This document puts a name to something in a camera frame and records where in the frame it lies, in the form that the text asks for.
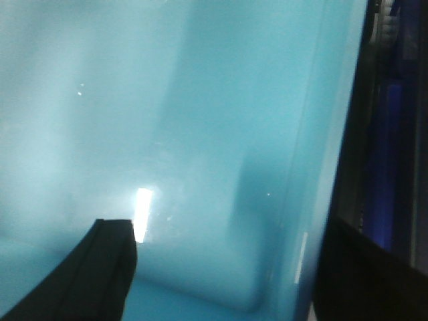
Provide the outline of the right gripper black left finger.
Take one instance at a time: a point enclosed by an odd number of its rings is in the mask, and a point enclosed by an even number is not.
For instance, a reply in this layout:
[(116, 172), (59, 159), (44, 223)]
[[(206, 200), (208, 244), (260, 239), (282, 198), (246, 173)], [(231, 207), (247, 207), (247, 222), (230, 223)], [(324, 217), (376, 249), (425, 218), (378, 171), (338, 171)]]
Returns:
[(136, 263), (132, 222), (97, 219), (2, 320), (121, 320)]

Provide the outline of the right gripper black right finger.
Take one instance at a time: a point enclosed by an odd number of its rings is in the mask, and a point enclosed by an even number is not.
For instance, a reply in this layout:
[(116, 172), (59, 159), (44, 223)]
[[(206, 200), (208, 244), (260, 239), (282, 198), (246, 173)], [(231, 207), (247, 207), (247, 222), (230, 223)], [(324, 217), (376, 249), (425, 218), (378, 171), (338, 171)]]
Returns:
[(314, 310), (318, 320), (426, 320), (427, 276), (331, 217), (318, 260)]

